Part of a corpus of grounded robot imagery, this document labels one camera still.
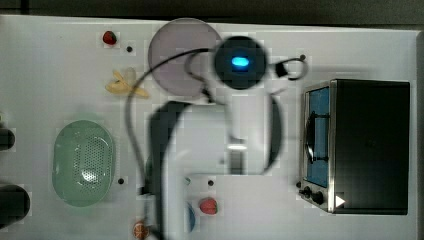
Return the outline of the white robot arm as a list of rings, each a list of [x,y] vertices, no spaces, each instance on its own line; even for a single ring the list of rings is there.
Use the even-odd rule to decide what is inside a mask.
[[[159,240],[188,240],[187,178],[262,175],[282,141],[277,101],[265,86],[268,57],[247,36],[212,49],[208,105],[169,101],[149,119],[150,186]]]

